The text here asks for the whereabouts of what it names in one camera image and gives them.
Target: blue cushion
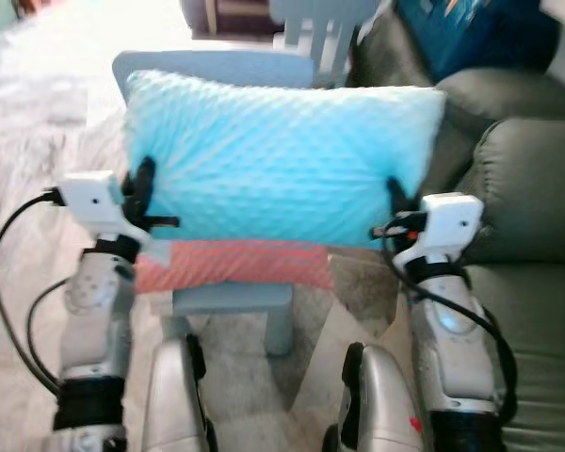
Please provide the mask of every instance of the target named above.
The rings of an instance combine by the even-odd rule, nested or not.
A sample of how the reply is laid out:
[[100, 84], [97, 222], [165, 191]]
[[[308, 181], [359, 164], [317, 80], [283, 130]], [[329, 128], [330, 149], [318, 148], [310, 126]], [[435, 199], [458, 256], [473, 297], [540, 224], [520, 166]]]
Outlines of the blue cushion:
[[386, 180], [415, 193], [444, 109], [435, 89], [239, 88], [174, 73], [129, 80], [125, 141], [134, 175], [157, 165], [157, 238], [259, 238], [377, 248]]

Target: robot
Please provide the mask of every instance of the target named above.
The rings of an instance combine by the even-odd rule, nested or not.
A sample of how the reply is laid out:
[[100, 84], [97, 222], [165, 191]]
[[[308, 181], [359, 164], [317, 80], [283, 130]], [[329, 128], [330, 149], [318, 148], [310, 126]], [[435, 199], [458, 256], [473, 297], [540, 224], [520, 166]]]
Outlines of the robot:
[[[32, 372], [56, 393], [53, 432], [30, 444], [28, 452], [127, 450], [121, 400], [132, 346], [134, 263], [150, 247], [153, 227], [180, 222], [146, 215], [155, 172], [154, 162], [146, 158], [123, 187], [110, 171], [71, 174], [58, 187], [22, 206], [0, 233], [1, 240], [28, 206], [52, 202], [67, 206], [95, 239], [92, 248], [83, 250], [77, 272], [68, 281], [68, 320], [61, 338], [58, 378], [30, 363], [11, 335]], [[327, 431], [322, 450], [417, 452], [426, 446], [437, 451], [505, 450], [501, 426], [514, 414], [516, 367], [490, 313], [471, 295], [460, 266], [461, 252], [477, 232], [482, 203], [451, 193], [426, 196], [419, 204], [408, 200], [396, 181], [388, 187], [394, 219], [374, 228], [372, 235], [383, 239], [383, 256], [403, 283], [399, 296], [411, 306], [426, 415], [422, 419], [417, 415], [390, 353], [353, 344], [341, 376], [345, 391], [338, 424]], [[394, 258], [386, 247], [388, 237], [394, 240]], [[0, 312], [11, 332], [1, 299]], [[497, 341], [507, 383], [500, 410], [494, 403], [492, 361], [483, 343], [486, 331]], [[158, 347], [143, 452], [218, 450], [199, 391], [205, 371], [195, 336], [169, 339]]]

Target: black cable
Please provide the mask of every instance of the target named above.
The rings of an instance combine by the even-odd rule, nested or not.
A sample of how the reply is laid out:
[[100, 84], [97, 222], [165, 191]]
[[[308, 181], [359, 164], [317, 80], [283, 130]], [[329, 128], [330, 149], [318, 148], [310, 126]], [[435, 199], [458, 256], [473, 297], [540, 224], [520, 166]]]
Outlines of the black cable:
[[427, 289], [421, 287], [417, 283], [411, 281], [402, 271], [397, 268], [394, 264], [390, 250], [387, 248], [387, 237], [388, 232], [394, 227], [404, 227], [404, 225], [398, 220], [392, 220], [383, 228], [382, 234], [382, 254], [385, 264], [392, 270], [392, 272], [400, 279], [406, 286], [414, 291], [419, 296], [424, 299], [430, 299], [443, 306], [450, 308], [457, 313], [460, 313], [467, 317], [468, 319], [475, 322], [478, 326], [483, 328], [491, 337], [496, 341], [496, 350], [498, 353], [498, 359], [500, 362], [500, 367], [502, 368], [502, 373], [507, 385], [507, 391], [505, 393], [505, 398], [503, 404], [498, 412], [498, 420], [502, 425], [505, 425], [517, 412], [517, 362], [515, 361], [515, 356], [513, 355], [510, 345], [500, 332], [496, 320], [492, 313], [484, 308], [485, 315], [490, 319], [490, 321], [485, 318], [480, 317], [474, 312], [463, 308], [454, 301], [441, 297], [437, 294], [429, 292]]
[[[5, 235], [5, 233], [7, 232], [8, 228], [13, 223], [13, 221], [19, 215], [21, 215], [25, 210], [27, 210], [32, 205], [38, 204], [40, 202], [53, 202], [53, 201], [54, 201], [54, 193], [48, 192], [48, 193], [44, 193], [44, 194], [38, 196], [37, 198], [34, 198], [31, 201], [26, 202], [21, 207], [19, 207], [8, 218], [8, 220], [4, 224], [4, 226], [2, 226], [2, 229], [0, 230], [0, 243], [2, 242], [2, 239]], [[29, 371], [33, 374], [33, 376], [36, 377], [36, 379], [38, 379], [38, 381], [48, 391], [50, 391], [52, 394], [56, 395], [57, 390], [58, 390], [57, 386], [52, 381], [50, 381], [48, 378], [46, 378], [46, 376], [38, 369], [38, 367], [35, 366], [35, 364], [32, 361], [29, 360], [29, 357], [25, 353], [25, 350], [23, 349], [23, 347], [21, 347], [21, 344], [19, 343], [19, 340], [17, 339], [17, 335], [15, 334], [14, 329], [12, 328], [12, 325], [10, 324], [10, 320], [8, 319], [8, 313], [7, 313], [7, 310], [4, 306], [4, 303], [2, 301], [1, 295], [0, 295], [0, 316], [2, 317], [2, 321], [4, 323], [5, 329], [7, 330], [7, 334], [8, 334], [8, 338], [10, 339], [10, 342], [12, 342], [12, 344], [14, 345], [15, 349], [17, 350], [17, 353], [19, 354], [19, 357], [21, 358], [21, 360], [23, 361], [23, 363], [25, 364], [27, 369], [29, 369]]]
[[27, 321], [25, 322], [25, 334], [27, 336], [27, 348], [29, 348], [29, 354], [31, 355], [31, 359], [34, 361], [34, 363], [36, 364], [38, 369], [41, 371], [41, 373], [44, 374], [44, 376], [46, 376], [47, 379], [49, 379], [51, 382], [53, 382], [55, 386], [58, 386], [57, 377], [55, 377], [50, 372], [50, 370], [48, 370], [48, 368], [44, 365], [44, 363], [42, 362], [42, 360], [40, 358], [40, 355], [38, 355], [38, 352], [36, 350], [36, 344], [34, 343], [34, 337], [33, 337], [33, 321], [34, 321], [34, 315], [36, 313], [36, 309], [38, 309], [38, 306], [40, 306], [40, 303], [42, 303], [51, 292], [57, 290], [61, 285], [66, 284], [68, 280], [69, 280], [69, 278], [65, 278], [63, 280], [60, 280], [59, 282], [54, 283], [53, 285], [48, 287], [46, 290], [44, 290], [34, 300], [31, 307], [29, 308], [29, 312], [27, 313]]

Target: black joint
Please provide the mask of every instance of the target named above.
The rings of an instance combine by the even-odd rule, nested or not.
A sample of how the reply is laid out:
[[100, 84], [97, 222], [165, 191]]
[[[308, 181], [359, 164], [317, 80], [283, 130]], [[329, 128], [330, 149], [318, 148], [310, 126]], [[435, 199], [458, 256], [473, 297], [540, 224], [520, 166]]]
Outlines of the black joint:
[[44, 197], [48, 202], [59, 207], [64, 207], [66, 205], [63, 195], [57, 186], [52, 186], [50, 188], [44, 189]]
[[439, 452], [506, 452], [493, 412], [431, 412], [434, 449]]
[[395, 177], [387, 179], [386, 185], [391, 196], [391, 207], [394, 215], [398, 212], [411, 211], [418, 208], [417, 198], [409, 199], [401, 183]]
[[53, 430], [122, 425], [125, 381], [119, 378], [72, 379], [58, 390]]
[[427, 226], [427, 218], [427, 212], [406, 212], [406, 215], [396, 217], [395, 222], [410, 232], [422, 233]]
[[339, 452], [339, 427], [329, 426], [322, 441], [322, 452]]
[[179, 228], [178, 217], [145, 217], [144, 222], [149, 228]]
[[218, 436], [211, 419], [207, 419], [205, 422], [205, 436], [207, 437], [207, 444], [209, 444], [209, 452], [218, 452]]
[[123, 182], [121, 183], [121, 193], [123, 196], [132, 196], [134, 193], [134, 183], [132, 182], [129, 172], [125, 174]]
[[153, 195], [153, 180], [156, 164], [150, 157], [144, 157], [132, 181], [132, 195], [123, 203], [123, 214], [132, 223], [141, 220], [146, 214]]
[[429, 263], [424, 257], [419, 257], [406, 264], [406, 273], [417, 284], [438, 276], [459, 276], [467, 286], [470, 284], [464, 268], [451, 262], [449, 258], [446, 262]]
[[346, 360], [343, 363], [341, 380], [352, 394], [360, 388], [360, 366], [363, 352], [364, 344], [354, 342], [347, 348]]
[[115, 272], [127, 281], [134, 280], [134, 273], [126, 266], [115, 266]]
[[84, 250], [84, 254], [92, 252], [103, 252], [106, 254], [113, 254], [114, 256], [119, 256], [125, 259], [130, 264], [136, 262], [136, 258], [140, 253], [140, 244], [130, 237], [125, 235], [119, 235], [116, 240], [97, 240], [94, 248], [89, 248]]
[[199, 381], [205, 376], [207, 372], [207, 367], [205, 366], [205, 358], [203, 356], [203, 349], [199, 343], [199, 338], [194, 334], [189, 334], [186, 337], [186, 343], [188, 344], [188, 352], [190, 353], [190, 359], [192, 360], [192, 368], [195, 374], [195, 381]]

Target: couch cushion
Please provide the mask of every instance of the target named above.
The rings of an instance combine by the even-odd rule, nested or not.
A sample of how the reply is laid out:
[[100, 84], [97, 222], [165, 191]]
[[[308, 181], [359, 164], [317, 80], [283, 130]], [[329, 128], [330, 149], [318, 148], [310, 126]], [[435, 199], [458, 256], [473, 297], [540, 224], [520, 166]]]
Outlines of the couch cushion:
[[473, 262], [565, 264], [565, 121], [510, 120], [476, 150], [476, 177], [463, 191], [485, 203]]
[[565, 87], [544, 73], [471, 69], [437, 87], [448, 94], [446, 114], [473, 134], [508, 118], [565, 120]]
[[473, 164], [473, 151], [480, 136], [458, 127], [447, 115], [440, 124], [427, 175], [420, 187], [422, 195], [453, 191], [464, 172]]
[[[508, 452], [565, 452], [565, 266], [470, 266], [475, 294], [497, 317], [519, 367]], [[502, 377], [497, 361], [498, 386]]]

